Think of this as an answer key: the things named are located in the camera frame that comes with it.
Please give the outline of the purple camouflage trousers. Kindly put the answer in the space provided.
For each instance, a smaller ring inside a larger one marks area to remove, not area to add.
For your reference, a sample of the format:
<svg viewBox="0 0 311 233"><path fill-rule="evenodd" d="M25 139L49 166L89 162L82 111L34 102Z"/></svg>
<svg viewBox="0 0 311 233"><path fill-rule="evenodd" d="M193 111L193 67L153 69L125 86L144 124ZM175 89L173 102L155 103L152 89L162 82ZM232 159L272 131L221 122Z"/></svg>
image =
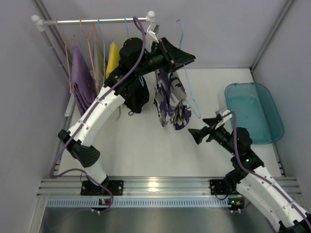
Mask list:
<svg viewBox="0 0 311 233"><path fill-rule="evenodd" d="M176 131L184 129L191 118L191 107L177 72L155 71L154 105L162 127L172 124Z"/></svg>

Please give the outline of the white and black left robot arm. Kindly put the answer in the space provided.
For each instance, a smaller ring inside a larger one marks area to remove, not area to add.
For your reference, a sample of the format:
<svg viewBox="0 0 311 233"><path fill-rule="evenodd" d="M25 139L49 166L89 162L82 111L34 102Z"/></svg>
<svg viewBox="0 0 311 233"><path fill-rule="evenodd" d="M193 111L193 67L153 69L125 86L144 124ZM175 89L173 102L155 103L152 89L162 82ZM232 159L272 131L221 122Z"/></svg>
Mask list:
<svg viewBox="0 0 311 233"><path fill-rule="evenodd" d="M146 50L145 44L145 40L137 37L124 42L118 66L109 74L94 102L70 129L58 134L63 148L96 186L107 186L109 177L99 163L100 152L93 147L93 140L120 105L125 104L132 112L142 109L146 101L138 100L139 77L159 69L171 73L196 58L175 47L165 37L153 42L151 51Z"/></svg>

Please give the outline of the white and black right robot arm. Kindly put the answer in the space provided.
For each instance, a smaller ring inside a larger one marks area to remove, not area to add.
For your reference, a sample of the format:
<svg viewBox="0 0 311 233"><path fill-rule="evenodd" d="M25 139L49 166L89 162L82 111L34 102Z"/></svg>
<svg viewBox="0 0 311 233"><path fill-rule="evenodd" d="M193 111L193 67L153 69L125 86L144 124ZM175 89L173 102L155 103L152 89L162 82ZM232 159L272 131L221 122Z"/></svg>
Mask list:
<svg viewBox="0 0 311 233"><path fill-rule="evenodd" d="M252 140L245 128L237 126L235 112L234 128L229 133L223 126L216 127L218 117L205 118L207 126L189 129L197 144L203 140L216 141L232 154L234 169L223 178L227 192L245 196L269 221L276 233L309 233L311 214L292 199L277 183L264 162L251 149Z"/></svg>

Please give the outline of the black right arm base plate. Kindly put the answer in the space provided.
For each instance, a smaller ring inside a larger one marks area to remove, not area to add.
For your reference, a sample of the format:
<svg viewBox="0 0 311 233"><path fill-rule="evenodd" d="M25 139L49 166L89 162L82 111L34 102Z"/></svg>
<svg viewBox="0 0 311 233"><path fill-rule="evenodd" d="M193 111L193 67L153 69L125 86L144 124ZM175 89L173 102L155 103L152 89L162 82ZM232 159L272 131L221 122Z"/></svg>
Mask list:
<svg viewBox="0 0 311 233"><path fill-rule="evenodd" d="M212 195L237 195L236 184L227 179L209 180Z"/></svg>

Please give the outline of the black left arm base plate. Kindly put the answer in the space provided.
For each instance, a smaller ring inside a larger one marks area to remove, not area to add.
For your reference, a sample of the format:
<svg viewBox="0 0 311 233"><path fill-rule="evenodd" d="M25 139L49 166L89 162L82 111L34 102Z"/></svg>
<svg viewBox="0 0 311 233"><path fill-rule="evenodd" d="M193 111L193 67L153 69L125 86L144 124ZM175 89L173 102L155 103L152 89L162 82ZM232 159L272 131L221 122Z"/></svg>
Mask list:
<svg viewBox="0 0 311 233"><path fill-rule="evenodd" d="M113 196L123 195L123 181L111 180L108 182L107 189ZM89 180L82 182L81 196L109 196L109 193Z"/></svg>

